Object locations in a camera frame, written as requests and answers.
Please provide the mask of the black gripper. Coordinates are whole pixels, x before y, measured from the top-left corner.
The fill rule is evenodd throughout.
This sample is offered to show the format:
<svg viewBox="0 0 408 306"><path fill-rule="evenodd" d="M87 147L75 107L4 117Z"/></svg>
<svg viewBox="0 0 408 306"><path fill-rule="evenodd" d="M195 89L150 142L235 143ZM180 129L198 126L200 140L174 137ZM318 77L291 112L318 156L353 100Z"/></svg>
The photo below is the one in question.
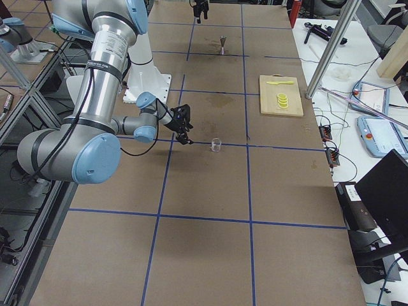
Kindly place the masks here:
<svg viewBox="0 0 408 306"><path fill-rule="evenodd" d="M177 133L176 140L182 145L192 145L194 142L188 137L187 132L193 128L193 125L190 122L185 123L180 120L175 120L171 109L167 110L166 113L171 117L171 120L165 124L165 126Z"/></svg>
<svg viewBox="0 0 408 306"><path fill-rule="evenodd" d="M203 14L204 19L208 19L209 2L208 0L196 0L193 5L194 16L196 16L197 23L201 23L201 14Z"/></svg>

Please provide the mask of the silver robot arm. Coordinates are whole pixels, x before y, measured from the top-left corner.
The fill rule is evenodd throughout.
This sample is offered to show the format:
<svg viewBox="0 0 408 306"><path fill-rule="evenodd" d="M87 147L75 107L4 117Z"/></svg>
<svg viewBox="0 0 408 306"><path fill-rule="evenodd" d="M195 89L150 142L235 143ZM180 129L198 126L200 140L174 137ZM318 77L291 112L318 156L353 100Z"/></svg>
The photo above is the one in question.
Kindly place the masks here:
<svg viewBox="0 0 408 306"><path fill-rule="evenodd" d="M137 117L115 117L113 109L131 63L130 49L141 49L148 31L143 1L55 1L52 20L63 34L92 42L91 55L73 113L61 127L35 131L18 145L20 166L31 178L98 184L116 171L119 135L150 143L163 125L181 144L190 143L190 107L169 108L143 92L136 98Z"/></svg>

